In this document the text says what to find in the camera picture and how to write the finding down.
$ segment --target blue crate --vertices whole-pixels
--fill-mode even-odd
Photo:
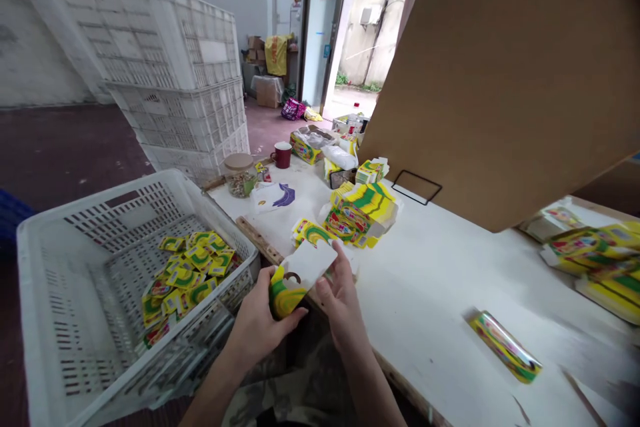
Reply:
[[[15,230],[35,212],[26,203],[0,189],[0,241],[15,244]]]

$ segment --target person's left hand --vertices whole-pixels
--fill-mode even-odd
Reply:
[[[305,308],[297,308],[279,322],[273,319],[269,309],[269,282],[274,272],[275,266],[260,271],[255,286],[240,305],[225,345],[224,350],[244,373],[280,345],[282,339],[297,327],[308,312]]]

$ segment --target cardboard sheet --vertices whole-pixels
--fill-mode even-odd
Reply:
[[[640,150],[639,32],[640,0],[416,0],[359,157],[514,226]]]

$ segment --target yellow bag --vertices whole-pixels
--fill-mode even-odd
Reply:
[[[292,35],[274,35],[267,37],[265,42],[265,56],[267,57],[267,71],[271,75],[281,77],[287,74],[287,41]]]
[[[322,121],[322,117],[315,110],[311,109],[311,107],[307,107],[305,110],[305,119],[310,121]]]

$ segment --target air conditioner unit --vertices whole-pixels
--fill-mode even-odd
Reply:
[[[375,25],[380,20],[382,7],[380,5],[368,5],[362,8],[360,15],[360,25]]]

